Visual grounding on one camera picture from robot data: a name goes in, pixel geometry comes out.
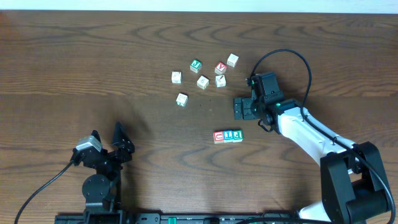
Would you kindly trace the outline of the green letter F wooden block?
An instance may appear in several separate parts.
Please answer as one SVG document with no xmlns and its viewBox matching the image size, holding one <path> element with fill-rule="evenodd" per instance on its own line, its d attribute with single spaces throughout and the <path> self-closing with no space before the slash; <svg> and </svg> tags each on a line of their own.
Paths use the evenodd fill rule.
<svg viewBox="0 0 398 224">
<path fill-rule="evenodd" d="M 242 130 L 233 131 L 233 142 L 242 142 L 244 139 Z"/>
</svg>

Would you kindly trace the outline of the blue letter L wooden block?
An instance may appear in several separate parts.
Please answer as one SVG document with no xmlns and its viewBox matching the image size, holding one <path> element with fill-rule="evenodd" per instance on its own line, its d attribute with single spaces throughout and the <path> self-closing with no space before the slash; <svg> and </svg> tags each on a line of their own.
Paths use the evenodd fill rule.
<svg viewBox="0 0 398 224">
<path fill-rule="evenodd" d="M 233 142 L 234 141 L 233 130 L 223 131 L 223 137 L 224 137 L 224 142 Z"/>
</svg>

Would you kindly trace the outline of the red letter U wooden block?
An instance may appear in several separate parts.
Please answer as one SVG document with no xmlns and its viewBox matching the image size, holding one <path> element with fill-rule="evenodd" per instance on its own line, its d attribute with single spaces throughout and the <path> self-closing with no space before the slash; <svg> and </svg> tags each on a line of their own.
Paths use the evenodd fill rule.
<svg viewBox="0 0 398 224">
<path fill-rule="evenodd" d="M 215 131 L 213 133 L 213 140 L 215 144 L 224 143 L 224 132 L 223 131 Z"/>
</svg>

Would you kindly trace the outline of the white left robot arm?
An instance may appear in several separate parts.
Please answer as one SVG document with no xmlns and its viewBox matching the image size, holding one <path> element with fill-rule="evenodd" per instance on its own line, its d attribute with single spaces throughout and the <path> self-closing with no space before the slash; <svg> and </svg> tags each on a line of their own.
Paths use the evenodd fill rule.
<svg viewBox="0 0 398 224">
<path fill-rule="evenodd" d="M 135 146 L 120 122 L 115 124 L 112 145 L 115 150 L 104 149 L 99 133 L 94 130 L 73 148 L 72 164 L 82 164 L 96 171 L 82 186 L 86 200 L 83 212 L 85 223 L 123 224 L 134 221 L 134 216 L 121 208 L 121 171 L 122 164 L 132 160 Z"/>
</svg>

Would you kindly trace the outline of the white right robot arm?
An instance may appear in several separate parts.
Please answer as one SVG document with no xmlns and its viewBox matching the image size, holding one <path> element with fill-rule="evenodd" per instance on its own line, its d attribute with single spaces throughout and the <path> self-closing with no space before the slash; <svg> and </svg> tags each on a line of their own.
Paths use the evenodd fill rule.
<svg viewBox="0 0 398 224">
<path fill-rule="evenodd" d="M 297 100 L 261 96 L 234 99 L 235 119 L 258 121 L 300 146 L 319 166 L 322 199 L 298 211 L 284 223 L 364 223 L 396 206 L 378 148 L 357 144 L 316 120 Z"/>
</svg>

